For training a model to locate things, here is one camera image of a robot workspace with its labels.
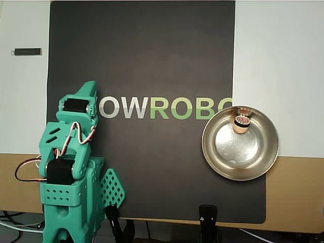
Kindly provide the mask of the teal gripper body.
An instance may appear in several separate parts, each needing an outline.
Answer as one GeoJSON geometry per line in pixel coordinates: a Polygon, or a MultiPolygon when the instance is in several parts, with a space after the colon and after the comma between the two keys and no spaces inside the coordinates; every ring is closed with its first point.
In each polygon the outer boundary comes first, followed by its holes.
{"type": "Polygon", "coordinates": [[[67,99],[56,113],[56,118],[67,124],[78,122],[83,126],[96,126],[98,116],[95,108],[89,100],[67,99]]]}

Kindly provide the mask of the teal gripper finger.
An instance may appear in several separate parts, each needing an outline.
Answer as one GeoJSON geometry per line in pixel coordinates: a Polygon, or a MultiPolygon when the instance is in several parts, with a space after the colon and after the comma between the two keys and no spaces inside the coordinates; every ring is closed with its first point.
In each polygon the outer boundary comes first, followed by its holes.
{"type": "Polygon", "coordinates": [[[63,98],[59,101],[59,108],[62,107],[63,103],[67,99],[83,99],[83,100],[89,100],[91,104],[96,106],[97,111],[97,83],[94,80],[85,82],[83,86],[75,93],[75,94],[68,94],[65,95],[63,98]]]}

